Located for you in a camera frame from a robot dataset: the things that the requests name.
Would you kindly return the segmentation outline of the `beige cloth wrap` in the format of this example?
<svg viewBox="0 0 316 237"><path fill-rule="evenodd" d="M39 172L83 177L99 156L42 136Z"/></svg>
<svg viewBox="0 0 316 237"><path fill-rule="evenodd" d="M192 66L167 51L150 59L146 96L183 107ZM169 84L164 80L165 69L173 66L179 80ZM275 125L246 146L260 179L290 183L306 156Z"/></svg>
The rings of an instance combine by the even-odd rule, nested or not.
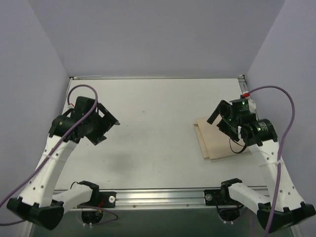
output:
<svg viewBox="0 0 316 237"><path fill-rule="evenodd" d="M237 155L233 151L240 151L244 143L241 140L238 142L239 145L233 141L229 142L229 136L217 127L221 121L220 117L213 124L207 123L207 119L208 117L196 118L193 122L203 159L215 160Z"/></svg>

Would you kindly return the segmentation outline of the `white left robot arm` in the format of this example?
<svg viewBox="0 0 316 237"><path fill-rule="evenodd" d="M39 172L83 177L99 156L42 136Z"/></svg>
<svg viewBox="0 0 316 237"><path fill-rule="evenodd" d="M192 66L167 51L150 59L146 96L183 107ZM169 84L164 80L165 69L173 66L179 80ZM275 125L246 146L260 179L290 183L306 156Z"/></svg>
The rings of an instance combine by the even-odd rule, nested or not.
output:
<svg viewBox="0 0 316 237"><path fill-rule="evenodd" d="M94 183L81 181L57 195L54 190L80 140L85 137L98 145L106 140L105 133L114 125L119 125L119 121L101 103L79 96L73 108L53 120L34 174L23 184L18 197L8 198L7 209L24 221L53 230L71 209L81 204L99 207L99 186Z"/></svg>

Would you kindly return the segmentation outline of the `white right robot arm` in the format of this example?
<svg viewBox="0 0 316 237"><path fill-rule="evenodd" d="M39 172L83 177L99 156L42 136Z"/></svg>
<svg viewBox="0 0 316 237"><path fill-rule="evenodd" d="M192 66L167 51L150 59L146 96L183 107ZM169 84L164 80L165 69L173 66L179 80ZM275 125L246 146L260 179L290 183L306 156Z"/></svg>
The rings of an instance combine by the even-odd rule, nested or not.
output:
<svg viewBox="0 0 316 237"><path fill-rule="evenodd" d="M223 203L239 202L257 215L267 233L296 225L316 214L312 204L299 195L280 155L281 146L272 123L257 119L248 99L222 100L208 118L233 141L242 140L257 160L269 196L266 197L235 178L221 183L219 198Z"/></svg>

